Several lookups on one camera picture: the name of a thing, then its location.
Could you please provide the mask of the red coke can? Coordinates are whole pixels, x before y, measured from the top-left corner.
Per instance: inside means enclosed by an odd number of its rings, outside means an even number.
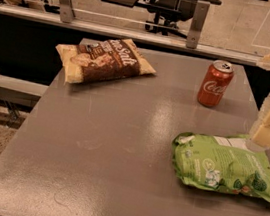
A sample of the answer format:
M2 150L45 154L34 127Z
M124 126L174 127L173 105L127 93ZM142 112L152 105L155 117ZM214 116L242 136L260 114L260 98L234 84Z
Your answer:
M200 85L198 102L206 107L218 105L234 77L233 71L229 61L215 60L207 69L206 76Z

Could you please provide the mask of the green chip bag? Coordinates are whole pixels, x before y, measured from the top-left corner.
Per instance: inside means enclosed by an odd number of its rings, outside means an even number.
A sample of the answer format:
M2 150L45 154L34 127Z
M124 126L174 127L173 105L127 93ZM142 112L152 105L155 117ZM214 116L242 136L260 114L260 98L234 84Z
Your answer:
M260 197L270 203L270 161L246 146L245 135L181 133L172 141L178 178L201 190Z

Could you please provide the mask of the black office chair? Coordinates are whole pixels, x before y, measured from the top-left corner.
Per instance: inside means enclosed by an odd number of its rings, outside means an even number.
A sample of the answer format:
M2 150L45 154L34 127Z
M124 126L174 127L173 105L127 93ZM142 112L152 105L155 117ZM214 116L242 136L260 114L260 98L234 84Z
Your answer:
M147 21L145 30L151 33L168 33L178 37L187 36L179 31L177 22L193 18L197 2L207 1L208 4L221 5L220 0L143 0L149 13L155 15L153 21Z

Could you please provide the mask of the brown and cream chip bag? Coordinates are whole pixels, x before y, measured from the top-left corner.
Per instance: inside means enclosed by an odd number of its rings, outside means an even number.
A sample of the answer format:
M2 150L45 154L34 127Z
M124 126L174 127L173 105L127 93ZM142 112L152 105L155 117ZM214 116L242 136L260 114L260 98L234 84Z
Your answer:
M87 84L156 72L131 39L109 39L85 45L59 44L56 50L65 70L66 83Z

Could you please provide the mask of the glass barrier with metal rail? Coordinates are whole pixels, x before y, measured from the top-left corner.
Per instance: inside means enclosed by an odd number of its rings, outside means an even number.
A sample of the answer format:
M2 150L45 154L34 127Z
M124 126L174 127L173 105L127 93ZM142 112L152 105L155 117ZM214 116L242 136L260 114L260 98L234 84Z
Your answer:
M257 55L211 47L204 44L198 44L196 48L190 48L186 45L186 40L184 39L158 35L158 33L118 28L117 26L104 25L103 23L84 21L83 19L77 18L72 19L71 22L64 22L57 13L37 11L11 4L1 3L0 14L41 22L43 24L56 25L57 27L70 28L70 30L103 35L104 37L116 39L130 38L136 41L136 43L150 44L156 47L181 51L183 53L203 55L204 57L229 60L230 62L236 62L236 64L256 66L257 61L261 59L261 57Z

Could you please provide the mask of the middle metal rail bracket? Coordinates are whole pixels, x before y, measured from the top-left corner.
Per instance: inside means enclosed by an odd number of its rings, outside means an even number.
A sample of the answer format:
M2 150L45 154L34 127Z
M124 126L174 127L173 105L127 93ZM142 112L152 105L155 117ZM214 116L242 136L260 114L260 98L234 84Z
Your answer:
M187 34L187 41L186 41L187 48L190 49L197 48L209 8L210 8L209 2L201 0L197 1L196 8L189 27L189 32Z

